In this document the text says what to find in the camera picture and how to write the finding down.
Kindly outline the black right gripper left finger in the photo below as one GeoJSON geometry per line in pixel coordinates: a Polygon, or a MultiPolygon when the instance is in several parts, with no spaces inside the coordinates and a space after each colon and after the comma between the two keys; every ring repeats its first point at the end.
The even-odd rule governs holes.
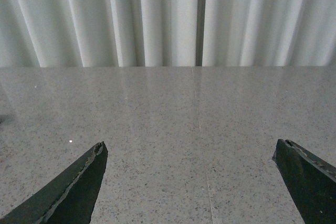
{"type": "Polygon", "coordinates": [[[105,143],[95,144],[1,223],[90,223],[107,158],[105,143]]]}

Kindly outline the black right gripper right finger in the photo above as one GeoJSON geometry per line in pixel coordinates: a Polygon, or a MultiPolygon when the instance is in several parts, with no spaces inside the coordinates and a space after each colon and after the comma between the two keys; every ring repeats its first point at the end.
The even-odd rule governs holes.
{"type": "Polygon", "coordinates": [[[291,140],[279,139],[272,160],[305,223],[335,223],[335,167],[291,140]]]}

